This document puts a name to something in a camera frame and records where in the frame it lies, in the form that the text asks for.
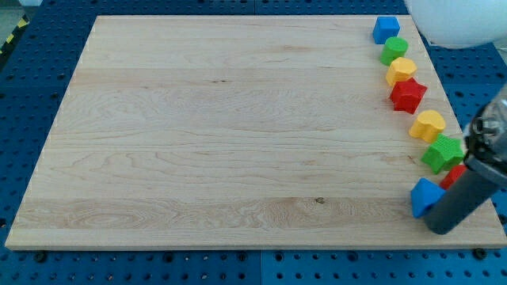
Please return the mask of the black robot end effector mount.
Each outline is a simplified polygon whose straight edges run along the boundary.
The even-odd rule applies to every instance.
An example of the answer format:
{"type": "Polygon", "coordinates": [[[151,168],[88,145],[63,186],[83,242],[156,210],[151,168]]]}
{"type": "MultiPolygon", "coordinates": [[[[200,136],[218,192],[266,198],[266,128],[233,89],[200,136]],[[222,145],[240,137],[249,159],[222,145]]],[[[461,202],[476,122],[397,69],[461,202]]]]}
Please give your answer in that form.
{"type": "Polygon", "coordinates": [[[506,85],[482,106],[465,131],[465,164],[486,180],[506,186],[506,85]]]}

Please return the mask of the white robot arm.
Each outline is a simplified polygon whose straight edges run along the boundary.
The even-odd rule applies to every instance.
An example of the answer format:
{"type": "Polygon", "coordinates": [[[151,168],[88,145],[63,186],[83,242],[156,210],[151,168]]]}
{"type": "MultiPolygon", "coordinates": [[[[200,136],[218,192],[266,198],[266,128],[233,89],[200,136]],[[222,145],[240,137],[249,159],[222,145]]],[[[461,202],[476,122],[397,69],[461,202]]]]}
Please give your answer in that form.
{"type": "MultiPolygon", "coordinates": [[[[443,48],[472,48],[506,37],[502,0],[405,0],[419,32],[443,48]]],[[[506,88],[466,126],[467,170],[423,216],[436,234],[447,234],[506,186],[506,88]]]]}

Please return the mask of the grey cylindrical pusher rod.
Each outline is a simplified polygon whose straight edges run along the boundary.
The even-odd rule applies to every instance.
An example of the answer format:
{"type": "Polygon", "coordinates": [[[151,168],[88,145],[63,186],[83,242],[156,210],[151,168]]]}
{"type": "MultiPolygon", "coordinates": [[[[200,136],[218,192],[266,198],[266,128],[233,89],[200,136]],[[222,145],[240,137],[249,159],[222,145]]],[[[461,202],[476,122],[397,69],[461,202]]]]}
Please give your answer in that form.
{"type": "Polygon", "coordinates": [[[447,234],[499,189],[498,171],[468,169],[424,216],[425,225],[435,234],[447,234]]]}

